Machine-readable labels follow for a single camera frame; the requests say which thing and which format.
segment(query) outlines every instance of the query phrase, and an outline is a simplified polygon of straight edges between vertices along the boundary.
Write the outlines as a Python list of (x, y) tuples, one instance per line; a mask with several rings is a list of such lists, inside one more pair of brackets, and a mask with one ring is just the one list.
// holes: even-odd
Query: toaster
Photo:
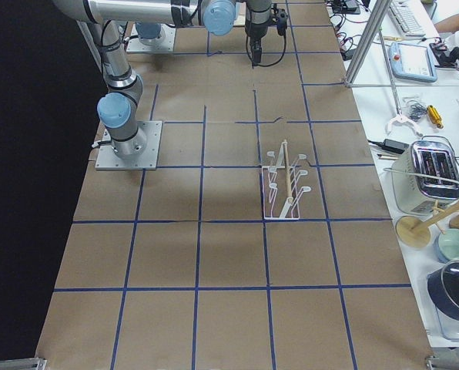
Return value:
[(447, 144), (415, 141), (394, 162), (392, 170), (396, 204), (406, 214), (429, 214), (436, 200), (440, 208), (445, 208), (459, 199), (459, 183), (400, 173), (419, 173), (459, 181), (455, 155)]

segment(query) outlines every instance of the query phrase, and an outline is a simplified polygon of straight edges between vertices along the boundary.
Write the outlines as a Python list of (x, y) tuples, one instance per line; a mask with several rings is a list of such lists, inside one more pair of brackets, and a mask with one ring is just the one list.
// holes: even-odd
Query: plate rack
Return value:
[(307, 170), (301, 170), (300, 162), (307, 159), (305, 154), (298, 154), (290, 163), (288, 142), (281, 143), (276, 157), (274, 151), (267, 152), (270, 158), (269, 166), (262, 166), (263, 181), (263, 216), (265, 220), (298, 220), (300, 219), (300, 199), (312, 188), (300, 187), (298, 181), (308, 175)]

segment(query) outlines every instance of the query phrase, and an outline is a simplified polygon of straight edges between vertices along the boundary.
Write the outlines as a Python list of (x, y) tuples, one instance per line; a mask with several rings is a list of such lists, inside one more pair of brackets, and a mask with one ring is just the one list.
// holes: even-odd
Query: white table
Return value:
[[(410, 1), (413, 2), (413, 6), (416, 9), (417, 20), (427, 31), (426, 37), (438, 36), (419, 0)], [(355, 22), (367, 19), (367, 15), (364, 14), (363, 10), (361, 15), (348, 15), (347, 17)], [(338, 22), (339, 17), (332, 18), (332, 21)], [(364, 27), (365, 24), (346, 22), (341, 31), (346, 32), (348, 36), (352, 36), (361, 34)], [(386, 15), (383, 21), (382, 33), (384, 36), (399, 36), (388, 15)], [(420, 44), (427, 45), (429, 42), (433, 42), (433, 39), (420, 42)], [(346, 68), (349, 64), (350, 62), (344, 63)], [(438, 80), (431, 84), (396, 79), (401, 105), (404, 97), (418, 96), (418, 99), (426, 105), (431, 104), (435, 106), (442, 116), (444, 128), (437, 129), (427, 117), (424, 117), (419, 122), (421, 129), (424, 135), (447, 137), (453, 145), (456, 155), (459, 156), (459, 72), (453, 69), (438, 69), (437, 75)], [(356, 80), (353, 82), (353, 86), (356, 86), (353, 87), (353, 94), (357, 102), (365, 133), (369, 140), (383, 141), (386, 137), (404, 143), (412, 143), (417, 140), (414, 132), (408, 126), (395, 126), (389, 136), (385, 132), (388, 120), (396, 115), (396, 109), (380, 45), (373, 44), (370, 47), (370, 51), (364, 60)], [(405, 214), (399, 211), (395, 203), (391, 173), (384, 171), (384, 168), (391, 167), (393, 162), (379, 160), (373, 148), (372, 155), (374, 156), (375, 166), (383, 187), (387, 206), (395, 224)], [(427, 292), (427, 275), (443, 266), (437, 260), (433, 249), (434, 238), (439, 233), (440, 231), (433, 226), (431, 228), (432, 241), (430, 245), (421, 250), (408, 247), (401, 241), (399, 241), (399, 244), (431, 347), (459, 348), (459, 335), (453, 335), (453, 333), (459, 332), (459, 321), (445, 321), (441, 325), (437, 318), (437, 310)], [(450, 340), (447, 339), (447, 333), (450, 333), (448, 335), (451, 338)]]

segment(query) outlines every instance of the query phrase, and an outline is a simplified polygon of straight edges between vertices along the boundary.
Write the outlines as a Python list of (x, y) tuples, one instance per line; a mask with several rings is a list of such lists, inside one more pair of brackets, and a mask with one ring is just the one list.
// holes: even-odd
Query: light blue bowl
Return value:
[(434, 248), (440, 262), (459, 260), (459, 229), (448, 229), (438, 235)]

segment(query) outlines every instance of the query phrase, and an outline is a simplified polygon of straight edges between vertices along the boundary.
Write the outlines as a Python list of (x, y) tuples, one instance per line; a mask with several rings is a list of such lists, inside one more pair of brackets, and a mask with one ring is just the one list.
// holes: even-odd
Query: keyboard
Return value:
[(392, 0), (387, 12), (403, 39), (422, 39), (426, 35), (423, 27), (415, 19), (409, 1)]

